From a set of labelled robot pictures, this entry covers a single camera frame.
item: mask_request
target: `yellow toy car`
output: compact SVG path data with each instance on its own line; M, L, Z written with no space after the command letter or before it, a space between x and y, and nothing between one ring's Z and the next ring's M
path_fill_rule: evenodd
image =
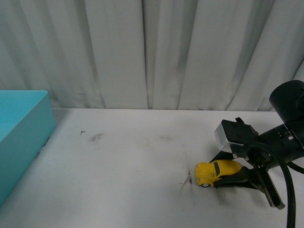
M211 163L201 162L195 167L195 179L204 188L213 187L214 182L224 176L239 172L241 168L240 163L232 160L216 160Z

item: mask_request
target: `curtain fold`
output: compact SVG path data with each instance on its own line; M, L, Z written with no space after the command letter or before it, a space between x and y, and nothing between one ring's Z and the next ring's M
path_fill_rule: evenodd
M304 80L302 0L2 0L0 89L53 107L268 111Z

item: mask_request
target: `blue plastic container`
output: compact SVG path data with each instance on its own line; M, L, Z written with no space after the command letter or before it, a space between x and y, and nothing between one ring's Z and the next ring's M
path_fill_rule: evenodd
M54 128L47 91L0 91L0 206Z

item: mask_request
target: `robotic arm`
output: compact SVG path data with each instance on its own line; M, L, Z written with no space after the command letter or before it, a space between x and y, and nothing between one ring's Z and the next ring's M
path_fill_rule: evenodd
M238 186L257 189L266 195L271 207L282 209L285 205L268 174L269 169L280 166L287 185L288 213L295 214L295 203L294 206L289 203L295 201L295 195L287 165L302 173L304 171L292 163L293 160L304 156L304 82L295 80L280 85L272 92L270 103L284 124L258 134L240 118L236 118L236 122L223 120L215 131L220 152L210 162L214 164L214 170L218 169L219 175L215 174L214 182L208 183L210 179L206 177L208 173L206 170L209 168L203 162L195 169L196 180L203 187L209 184L213 187ZM223 163L225 160L235 158L244 158L252 165L252 169L236 168L237 172L229 175L219 172L228 169L227 166L237 166Z

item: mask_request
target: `white tabletop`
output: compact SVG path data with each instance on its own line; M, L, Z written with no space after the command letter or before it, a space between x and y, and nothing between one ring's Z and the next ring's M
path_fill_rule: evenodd
M55 109L54 115L55 131L0 208L1 228L286 226L286 208L271 208L261 192L202 188L194 180L195 165L218 153L214 130L222 119L241 117L263 133L282 124L274 112ZM303 176L291 174L296 226L304 227ZM287 204L281 170L270 175Z

